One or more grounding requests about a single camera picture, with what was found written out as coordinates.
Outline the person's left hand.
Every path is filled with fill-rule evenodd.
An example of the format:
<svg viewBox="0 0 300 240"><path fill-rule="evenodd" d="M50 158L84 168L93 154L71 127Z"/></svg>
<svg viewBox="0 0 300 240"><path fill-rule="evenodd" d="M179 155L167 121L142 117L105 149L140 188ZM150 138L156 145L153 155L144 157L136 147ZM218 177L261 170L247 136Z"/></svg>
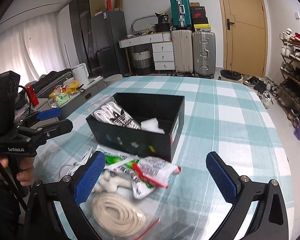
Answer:
<svg viewBox="0 0 300 240"><path fill-rule="evenodd" d="M21 171L16 175L17 180L20 182L21 186L29 186L34 181L34 160L35 158L26 157L20 161ZM8 158L0 157L0 163L3 168L8 167ZM0 179L5 181L3 176L0 173Z"/></svg>

